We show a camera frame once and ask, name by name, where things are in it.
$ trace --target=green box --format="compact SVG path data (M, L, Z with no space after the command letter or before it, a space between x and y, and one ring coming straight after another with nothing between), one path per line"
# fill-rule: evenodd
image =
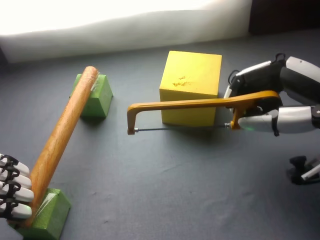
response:
M73 90L78 84L80 78L81 74L78 74L73 84ZM89 99L86 102L86 105L84 106L84 109L81 113L81 117L106 118L108 115L112 97L113 93L111 91L107 76L99 74L96 82L92 87Z
M48 188L32 227L20 227L16 231L24 240L58 240L70 208L71 203L61 190Z

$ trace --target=white wall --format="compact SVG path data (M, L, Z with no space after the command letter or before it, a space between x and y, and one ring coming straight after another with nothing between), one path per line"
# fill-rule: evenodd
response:
M150 2L155 1L148 1L145 8L142 0L122 0L116 6L98 8L90 4L91 7L81 5L74 9L74 5L65 4L63 11L52 7L47 14L48 9L41 12L39 8L44 6L38 6L29 12L18 12L9 21L8 16L7 20L0 19L6 23L0 26L0 46L8 61L16 63L248 34L251 0L162 0L158 5ZM35 15L28 18L23 15L27 12Z

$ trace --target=wooden dowel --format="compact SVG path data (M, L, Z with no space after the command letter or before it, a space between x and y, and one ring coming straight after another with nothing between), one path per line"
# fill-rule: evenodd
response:
M34 199L29 204L32 209L32 217L22 222L21 227L30 227L32 225L36 212L42 203L51 178L86 105L98 74L98 70L93 66L85 68L69 102L65 106L61 117L36 161L30 174L32 182L31 190L34 192Z

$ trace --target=gray tablecloth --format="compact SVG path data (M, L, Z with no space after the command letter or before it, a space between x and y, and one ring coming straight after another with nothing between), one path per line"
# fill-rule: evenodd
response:
M292 185L285 171L290 157L320 153L320 131L128 136L126 111L159 100L169 50L221 54L222 96L232 70L278 52L320 66L319 39L319 30L307 30L11 66L0 73L0 152L32 168L76 75L93 65L108 76L114 98L104 121L79 120L51 181L73 204L62 240L317 239L320 185ZM136 126L160 127L160 116L141 113ZM216 123L230 118L219 109ZM3 219L0 239L21 237Z

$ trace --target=yellow box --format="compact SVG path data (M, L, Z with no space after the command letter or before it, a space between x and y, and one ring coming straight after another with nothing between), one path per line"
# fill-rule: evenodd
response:
M160 101L215 99L218 97L222 56L183 51L170 51L166 60L159 92ZM162 110L164 124L212 126L215 107Z

